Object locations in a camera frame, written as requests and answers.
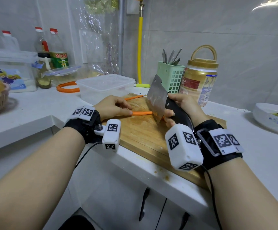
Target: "yellow hose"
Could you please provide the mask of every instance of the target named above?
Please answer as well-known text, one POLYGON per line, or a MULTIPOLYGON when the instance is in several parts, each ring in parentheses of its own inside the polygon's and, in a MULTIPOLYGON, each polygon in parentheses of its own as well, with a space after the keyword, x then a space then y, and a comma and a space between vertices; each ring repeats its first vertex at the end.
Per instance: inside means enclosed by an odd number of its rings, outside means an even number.
POLYGON ((143 17, 139 17, 139 30, 138 30, 138 54, 137 54, 137 72, 138 72, 138 83, 142 84, 141 81, 141 42, 142 42, 142 23, 143 17))

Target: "hand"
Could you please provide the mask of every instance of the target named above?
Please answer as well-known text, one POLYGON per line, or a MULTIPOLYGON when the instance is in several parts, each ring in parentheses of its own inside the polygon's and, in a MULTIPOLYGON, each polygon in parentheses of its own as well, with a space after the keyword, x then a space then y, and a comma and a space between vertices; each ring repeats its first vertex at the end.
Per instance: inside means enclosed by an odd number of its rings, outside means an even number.
MULTIPOLYGON (((168 97, 174 100, 192 120, 193 125, 196 127, 200 123, 209 120, 208 116, 203 112, 202 108, 198 103, 190 96, 186 94, 172 94, 168 93, 168 97)), ((172 110, 165 110, 164 120, 168 128, 171 128, 175 125, 175 122, 170 118, 173 116, 174 112, 172 110)))
POLYGON ((101 121, 110 119, 117 115, 132 115, 132 106, 123 98, 109 95, 105 97, 98 104, 94 105, 95 109, 99 112, 101 121))

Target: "green label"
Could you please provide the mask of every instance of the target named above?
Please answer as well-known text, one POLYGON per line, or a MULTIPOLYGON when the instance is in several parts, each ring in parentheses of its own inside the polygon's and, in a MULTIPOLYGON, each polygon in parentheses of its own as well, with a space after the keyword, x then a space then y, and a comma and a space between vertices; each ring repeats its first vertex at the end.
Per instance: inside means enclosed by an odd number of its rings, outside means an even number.
POLYGON ((66 53, 51 52, 51 60, 55 69, 69 66, 68 55, 66 53))

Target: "kitchen counter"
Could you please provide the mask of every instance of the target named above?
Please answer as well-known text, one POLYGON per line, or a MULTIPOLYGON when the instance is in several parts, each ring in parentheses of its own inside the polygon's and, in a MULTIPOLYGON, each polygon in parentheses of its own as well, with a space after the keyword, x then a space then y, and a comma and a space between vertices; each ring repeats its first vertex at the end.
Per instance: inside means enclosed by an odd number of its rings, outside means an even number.
MULTIPOLYGON (((147 92, 147 88, 133 88, 136 94, 147 92)), ((62 128, 72 111, 85 104, 79 93, 61 93, 55 87, 11 93, 7 108, 0 113, 0 148, 54 125, 62 128)), ((203 110, 227 121, 227 128, 245 149, 244 160, 278 200, 278 134, 260 127, 247 110, 213 102, 203 110)), ((112 154, 100 147, 94 150, 187 212, 216 225, 208 191, 122 146, 112 154)))

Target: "cleaver blade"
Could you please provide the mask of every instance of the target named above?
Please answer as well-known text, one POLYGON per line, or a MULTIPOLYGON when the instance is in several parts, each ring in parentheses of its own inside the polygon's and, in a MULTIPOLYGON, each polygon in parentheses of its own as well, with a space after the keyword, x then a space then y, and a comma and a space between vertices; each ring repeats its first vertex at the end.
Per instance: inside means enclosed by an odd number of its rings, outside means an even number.
POLYGON ((164 111, 166 109, 165 105, 168 97, 168 92, 161 83, 161 78, 156 74, 146 96, 148 99, 148 107, 153 112, 157 123, 159 123, 164 116, 164 111))

